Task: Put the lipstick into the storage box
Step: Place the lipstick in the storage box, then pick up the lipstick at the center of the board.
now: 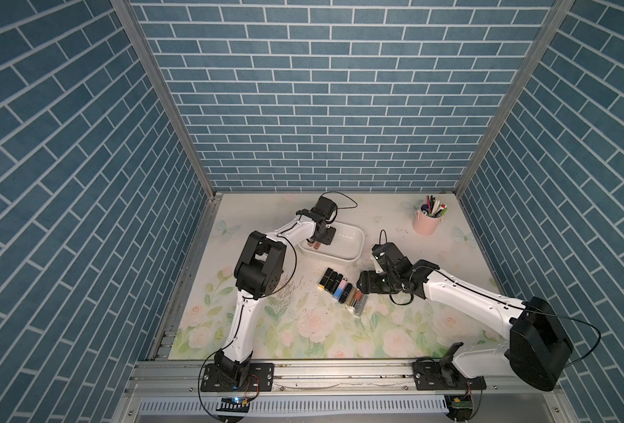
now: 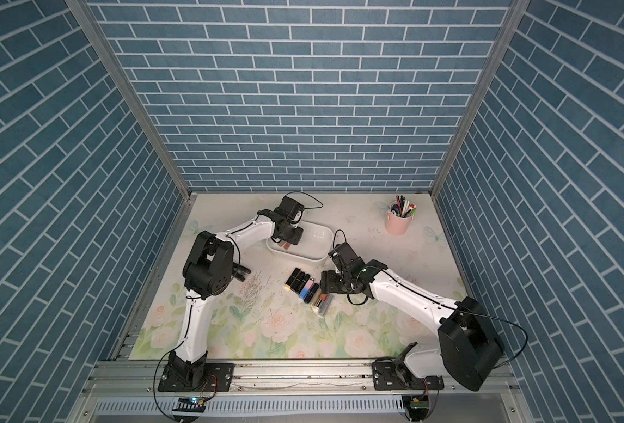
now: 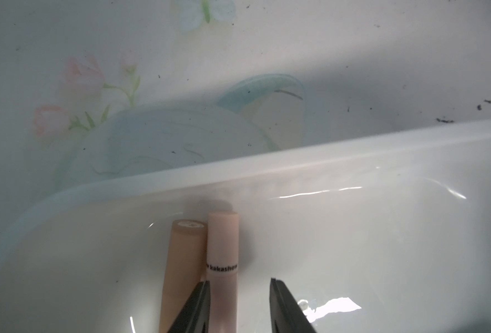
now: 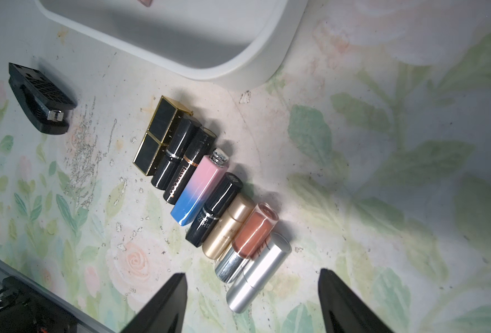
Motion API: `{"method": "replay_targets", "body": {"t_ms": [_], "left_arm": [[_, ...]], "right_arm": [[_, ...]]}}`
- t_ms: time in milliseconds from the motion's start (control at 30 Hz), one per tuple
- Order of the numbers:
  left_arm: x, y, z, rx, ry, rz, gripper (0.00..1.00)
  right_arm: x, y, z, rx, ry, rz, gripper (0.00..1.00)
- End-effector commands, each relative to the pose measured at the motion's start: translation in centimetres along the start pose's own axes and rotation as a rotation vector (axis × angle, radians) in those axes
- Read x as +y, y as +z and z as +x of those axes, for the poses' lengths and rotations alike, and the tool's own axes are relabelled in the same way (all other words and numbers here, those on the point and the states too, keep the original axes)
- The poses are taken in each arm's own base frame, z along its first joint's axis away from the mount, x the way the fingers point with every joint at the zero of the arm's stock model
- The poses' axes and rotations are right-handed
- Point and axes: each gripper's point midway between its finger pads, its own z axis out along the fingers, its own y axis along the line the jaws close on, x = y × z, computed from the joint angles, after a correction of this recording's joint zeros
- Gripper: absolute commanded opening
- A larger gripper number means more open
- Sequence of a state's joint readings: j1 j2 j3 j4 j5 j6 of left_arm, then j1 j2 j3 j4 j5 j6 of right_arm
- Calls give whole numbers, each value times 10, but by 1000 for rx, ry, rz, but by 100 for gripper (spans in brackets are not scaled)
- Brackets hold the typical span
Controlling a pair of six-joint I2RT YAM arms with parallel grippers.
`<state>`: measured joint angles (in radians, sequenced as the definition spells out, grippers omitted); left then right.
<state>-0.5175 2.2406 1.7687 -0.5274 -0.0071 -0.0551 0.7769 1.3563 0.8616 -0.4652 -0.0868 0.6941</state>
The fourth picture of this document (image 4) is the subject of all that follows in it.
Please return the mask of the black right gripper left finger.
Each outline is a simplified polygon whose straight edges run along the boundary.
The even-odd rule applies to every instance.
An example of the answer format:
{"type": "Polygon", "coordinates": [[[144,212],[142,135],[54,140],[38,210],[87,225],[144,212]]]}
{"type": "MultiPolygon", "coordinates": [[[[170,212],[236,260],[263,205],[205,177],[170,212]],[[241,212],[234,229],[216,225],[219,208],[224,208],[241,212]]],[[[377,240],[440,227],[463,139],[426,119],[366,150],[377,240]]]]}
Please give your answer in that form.
{"type": "Polygon", "coordinates": [[[181,333],[187,307],[187,278],[175,273],[122,333],[181,333]]]}

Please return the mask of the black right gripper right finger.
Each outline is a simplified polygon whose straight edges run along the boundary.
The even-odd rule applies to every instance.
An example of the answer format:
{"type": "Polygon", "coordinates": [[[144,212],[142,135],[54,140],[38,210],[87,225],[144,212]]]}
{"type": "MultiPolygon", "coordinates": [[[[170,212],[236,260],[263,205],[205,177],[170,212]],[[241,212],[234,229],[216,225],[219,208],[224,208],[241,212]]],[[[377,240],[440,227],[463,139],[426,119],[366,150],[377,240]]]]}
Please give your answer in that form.
{"type": "Polygon", "coordinates": [[[329,269],[320,270],[318,297],[326,332],[393,332],[329,269]]]}

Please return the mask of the silver lipstick tube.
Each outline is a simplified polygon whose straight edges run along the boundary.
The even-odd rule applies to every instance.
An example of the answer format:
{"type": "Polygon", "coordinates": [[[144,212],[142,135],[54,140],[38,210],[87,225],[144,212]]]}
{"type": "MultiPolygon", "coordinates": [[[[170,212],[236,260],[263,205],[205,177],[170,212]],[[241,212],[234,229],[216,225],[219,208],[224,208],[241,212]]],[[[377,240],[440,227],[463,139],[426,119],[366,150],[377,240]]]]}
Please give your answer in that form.
{"type": "Polygon", "coordinates": [[[234,313],[243,313],[291,252],[290,243],[280,233],[270,233],[227,292],[229,308],[234,313]]]}

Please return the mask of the red lip gloss tube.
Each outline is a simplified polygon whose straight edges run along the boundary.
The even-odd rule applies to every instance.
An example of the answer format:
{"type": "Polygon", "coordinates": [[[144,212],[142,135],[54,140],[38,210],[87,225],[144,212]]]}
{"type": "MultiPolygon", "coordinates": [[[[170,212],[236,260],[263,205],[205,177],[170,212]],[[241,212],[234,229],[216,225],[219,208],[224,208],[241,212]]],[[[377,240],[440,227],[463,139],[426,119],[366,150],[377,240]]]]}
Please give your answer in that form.
{"type": "Polygon", "coordinates": [[[216,277],[228,284],[245,267],[279,221],[276,211],[267,203],[255,206],[229,249],[216,266],[216,277]]]}

